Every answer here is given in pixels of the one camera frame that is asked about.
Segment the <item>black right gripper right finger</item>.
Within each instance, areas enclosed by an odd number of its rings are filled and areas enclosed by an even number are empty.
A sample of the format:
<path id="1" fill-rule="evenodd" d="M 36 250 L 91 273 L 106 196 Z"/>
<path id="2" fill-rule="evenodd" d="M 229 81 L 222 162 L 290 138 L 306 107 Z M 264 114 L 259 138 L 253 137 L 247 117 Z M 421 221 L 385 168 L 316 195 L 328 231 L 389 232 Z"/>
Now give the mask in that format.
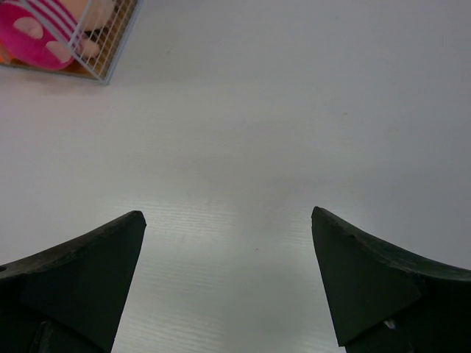
<path id="1" fill-rule="evenodd" d="M 314 250 L 347 352 L 469 352 L 470 271 L 419 256 L 315 207 Z"/>

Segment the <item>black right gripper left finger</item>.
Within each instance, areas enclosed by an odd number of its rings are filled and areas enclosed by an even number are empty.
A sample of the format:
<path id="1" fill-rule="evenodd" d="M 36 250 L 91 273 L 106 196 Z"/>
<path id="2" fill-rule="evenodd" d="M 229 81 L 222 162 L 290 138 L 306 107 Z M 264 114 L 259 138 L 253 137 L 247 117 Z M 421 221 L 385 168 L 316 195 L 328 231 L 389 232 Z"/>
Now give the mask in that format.
<path id="1" fill-rule="evenodd" d="M 145 233 L 141 211 L 1 266 L 2 352 L 110 352 Z"/>

